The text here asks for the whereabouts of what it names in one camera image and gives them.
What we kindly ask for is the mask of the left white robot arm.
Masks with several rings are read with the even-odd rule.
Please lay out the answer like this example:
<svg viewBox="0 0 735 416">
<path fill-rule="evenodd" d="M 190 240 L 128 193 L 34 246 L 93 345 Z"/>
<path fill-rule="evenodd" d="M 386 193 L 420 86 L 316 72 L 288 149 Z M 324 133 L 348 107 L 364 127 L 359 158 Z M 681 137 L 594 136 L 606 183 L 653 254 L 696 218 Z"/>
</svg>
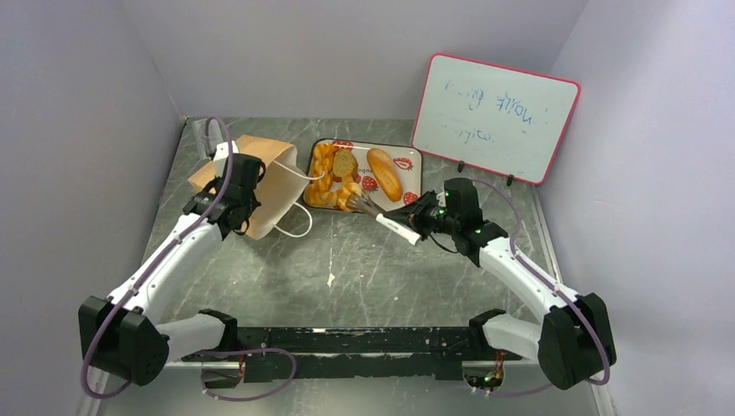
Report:
<svg viewBox="0 0 735 416">
<path fill-rule="evenodd" d="M 236 318 L 203 309 L 184 320 L 160 317 L 186 272 L 246 224 L 260 205 L 255 190 L 265 174 L 257 157 L 235 153 L 223 160 L 221 175 L 185 205 L 162 245 L 108 296 L 90 296 L 78 319 L 86 377 L 91 367 L 145 386 L 165 364 L 208 351 L 226 361 L 240 347 Z"/>
</svg>

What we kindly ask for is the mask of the braided orange fake bread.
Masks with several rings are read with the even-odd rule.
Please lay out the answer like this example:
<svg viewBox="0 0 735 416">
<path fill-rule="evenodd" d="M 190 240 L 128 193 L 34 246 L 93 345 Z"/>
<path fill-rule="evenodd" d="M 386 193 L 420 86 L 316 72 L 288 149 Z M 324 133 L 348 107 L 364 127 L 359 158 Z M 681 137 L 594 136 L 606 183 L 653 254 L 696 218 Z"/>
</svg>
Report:
<svg viewBox="0 0 735 416">
<path fill-rule="evenodd" d="M 322 143 L 314 147 L 309 167 L 312 177 L 304 193 L 304 201 L 314 207 L 336 205 L 336 193 L 331 190 L 334 183 L 332 168 L 335 159 L 336 146 L 331 143 Z"/>
</svg>

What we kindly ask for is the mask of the round orange fake bun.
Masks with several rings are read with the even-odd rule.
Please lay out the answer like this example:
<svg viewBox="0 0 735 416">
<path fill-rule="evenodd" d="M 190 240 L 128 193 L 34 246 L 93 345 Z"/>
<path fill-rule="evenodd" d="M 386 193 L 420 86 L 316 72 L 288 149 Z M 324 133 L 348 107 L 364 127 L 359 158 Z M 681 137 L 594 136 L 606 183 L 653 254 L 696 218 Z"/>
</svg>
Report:
<svg viewBox="0 0 735 416">
<path fill-rule="evenodd" d="M 362 189 L 356 182 L 344 181 L 336 195 L 337 206 L 343 211 L 352 212 L 355 210 L 355 201 L 361 198 Z"/>
</svg>

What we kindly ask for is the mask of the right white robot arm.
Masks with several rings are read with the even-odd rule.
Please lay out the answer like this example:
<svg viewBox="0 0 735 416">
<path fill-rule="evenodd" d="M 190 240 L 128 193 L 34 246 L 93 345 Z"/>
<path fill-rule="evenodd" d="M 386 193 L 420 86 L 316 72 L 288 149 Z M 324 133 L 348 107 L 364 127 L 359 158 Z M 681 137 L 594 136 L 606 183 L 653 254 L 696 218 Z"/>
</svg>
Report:
<svg viewBox="0 0 735 416">
<path fill-rule="evenodd" d="M 560 390 L 583 381 L 607 384 L 616 352 L 606 303 L 539 269 L 517 247 L 515 232 L 484 217 L 478 183 L 448 179 L 442 193 L 426 192 L 409 205 L 375 214 L 375 220 L 410 244 L 447 235 L 460 255 L 499 278 L 533 314 L 535 322 L 504 311 L 481 317 L 467 337 L 475 357 L 487 359 L 498 350 L 519 355 L 537 363 Z"/>
</svg>

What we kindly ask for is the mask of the long orange fake baguette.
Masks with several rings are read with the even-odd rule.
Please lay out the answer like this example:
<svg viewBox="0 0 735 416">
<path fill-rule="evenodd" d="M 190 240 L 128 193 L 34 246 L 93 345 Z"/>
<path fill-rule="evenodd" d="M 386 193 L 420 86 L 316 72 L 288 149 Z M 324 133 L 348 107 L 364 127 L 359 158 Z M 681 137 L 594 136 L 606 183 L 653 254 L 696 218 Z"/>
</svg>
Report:
<svg viewBox="0 0 735 416">
<path fill-rule="evenodd" d="M 371 148 L 367 151 L 367 162 L 387 198 L 398 202 L 403 195 L 403 187 L 390 155 L 380 148 Z"/>
</svg>

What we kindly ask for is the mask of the brown paper bag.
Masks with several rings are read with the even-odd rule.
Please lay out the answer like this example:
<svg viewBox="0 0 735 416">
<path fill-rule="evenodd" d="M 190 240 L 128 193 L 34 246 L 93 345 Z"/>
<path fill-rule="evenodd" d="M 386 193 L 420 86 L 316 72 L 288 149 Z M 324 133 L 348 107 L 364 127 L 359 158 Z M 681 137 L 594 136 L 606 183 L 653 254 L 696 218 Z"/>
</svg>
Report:
<svg viewBox="0 0 735 416">
<path fill-rule="evenodd" d="M 276 229 L 278 222 L 290 208 L 302 208 L 298 199 L 310 177 L 297 168 L 297 150 L 290 143 L 249 135 L 226 142 L 234 142 L 238 153 L 258 157 L 265 164 L 264 177 L 255 190 L 261 205 L 250 216 L 248 230 L 244 229 L 245 236 L 259 240 Z M 234 155 L 228 158 L 226 171 L 232 168 L 231 157 Z M 181 237 L 208 226 L 219 230 L 221 237 L 225 238 L 220 230 L 225 209 L 221 200 L 227 188 L 225 181 L 230 176 L 226 172 L 223 177 L 216 177 L 212 161 L 209 161 L 189 178 L 189 184 L 197 193 L 183 210 L 182 223 L 178 225 L 178 234 Z"/>
</svg>

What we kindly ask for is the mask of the strawberry pattern tray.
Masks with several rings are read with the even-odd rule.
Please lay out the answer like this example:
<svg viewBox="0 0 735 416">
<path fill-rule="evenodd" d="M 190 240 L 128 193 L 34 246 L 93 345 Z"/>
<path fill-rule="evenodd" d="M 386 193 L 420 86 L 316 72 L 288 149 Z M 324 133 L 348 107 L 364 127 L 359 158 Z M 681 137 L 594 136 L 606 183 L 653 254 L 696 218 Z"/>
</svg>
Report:
<svg viewBox="0 0 735 416">
<path fill-rule="evenodd" d="M 331 190 L 335 193 L 342 186 L 342 183 L 344 181 L 356 182 L 361 186 L 362 194 L 367 194 L 380 208 L 386 211 L 391 211 L 411 204 L 412 202 L 416 201 L 418 197 L 423 193 L 422 155 L 419 151 L 410 146 L 385 145 L 350 140 L 322 139 L 318 140 L 312 147 L 311 154 L 309 156 L 309 167 L 314 147 L 322 143 L 331 143 L 335 145 L 336 151 L 341 149 L 350 150 L 355 156 L 358 163 L 357 174 L 353 178 L 344 177 L 341 181 L 337 181 L 333 177 L 334 183 L 331 187 Z M 400 182 L 403 187 L 403 195 L 398 202 L 390 201 L 384 191 L 378 185 L 374 174 L 372 173 L 367 162 L 367 151 L 371 148 L 380 148 L 381 150 L 387 152 L 393 159 L 394 167 L 396 168 L 396 171 L 400 178 Z M 302 194 L 302 200 L 306 204 L 306 202 L 304 201 L 304 193 L 305 190 Z M 337 202 L 334 206 L 307 206 L 317 209 L 342 211 L 337 206 Z"/>
</svg>

